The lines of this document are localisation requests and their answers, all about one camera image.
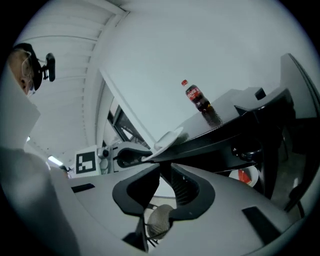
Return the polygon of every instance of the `black slot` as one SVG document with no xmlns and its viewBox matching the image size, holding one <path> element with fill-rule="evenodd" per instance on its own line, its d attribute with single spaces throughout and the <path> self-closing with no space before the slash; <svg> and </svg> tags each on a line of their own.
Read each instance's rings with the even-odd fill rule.
<svg viewBox="0 0 320 256">
<path fill-rule="evenodd" d="M 264 245 L 269 244 L 280 236 L 280 232 L 256 206 L 243 209 L 242 212 L 253 226 Z"/>
<path fill-rule="evenodd" d="M 93 189 L 93 188 L 95 188 L 95 186 L 91 183 L 71 187 L 74 193 L 78 193 L 78 192 Z"/>
<path fill-rule="evenodd" d="M 169 222 L 194 220 L 205 213 L 215 200 L 215 190 L 204 178 L 175 163 L 171 164 L 170 185 L 175 193 L 177 208 L 169 213 Z"/>
<path fill-rule="evenodd" d="M 260 88 L 255 94 L 255 97 L 258 101 L 262 100 L 264 97 L 266 97 L 266 93 L 264 89 Z"/>
</svg>

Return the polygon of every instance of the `person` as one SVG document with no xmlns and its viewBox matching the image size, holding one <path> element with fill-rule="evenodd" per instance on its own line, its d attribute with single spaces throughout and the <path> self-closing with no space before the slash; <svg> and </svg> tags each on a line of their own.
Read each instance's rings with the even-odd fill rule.
<svg viewBox="0 0 320 256">
<path fill-rule="evenodd" d="M 29 43 L 19 43 L 8 56 L 8 65 L 17 83 L 27 95 L 33 95 L 41 85 L 42 68 Z"/>
</svg>

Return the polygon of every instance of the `coca-cola bottle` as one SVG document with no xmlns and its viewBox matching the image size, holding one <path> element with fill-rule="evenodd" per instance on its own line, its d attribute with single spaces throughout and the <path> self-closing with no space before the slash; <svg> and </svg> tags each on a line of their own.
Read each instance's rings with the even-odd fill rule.
<svg viewBox="0 0 320 256">
<path fill-rule="evenodd" d="M 183 86 L 188 87 L 188 81 L 183 80 L 181 83 Z M 210 102 L 204 96 L 204 94 L 199 90 L 196 85 L 191 85 L 186 91 L 185 94 L 188 98 L 195 104 L 196 108 L 200 112 L 206 112 L 207 109 L 210 107 Z"/>
</svg>

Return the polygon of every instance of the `black table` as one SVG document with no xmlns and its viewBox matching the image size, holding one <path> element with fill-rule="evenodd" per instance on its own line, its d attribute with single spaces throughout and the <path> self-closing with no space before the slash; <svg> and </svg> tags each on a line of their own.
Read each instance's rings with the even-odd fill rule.
<svg viewBox="0 0 320 256">
<path fill-rule="evenodd" d="M 221 172 L 255 165 L 260 170 L 262 193 L 274 189 L 278 148 L 286 124 L 317 117 L 316 91 L 292 55 L 281 57 L 281 86 L 266 95 L 262 88 L 231 89 L 211 103 L 207 113 L 197 113 L 179 127 L 176 142 L 154 163 L 178 163 Z M 305 100 L 312 104 L 305 106 Z"/>
</svg>

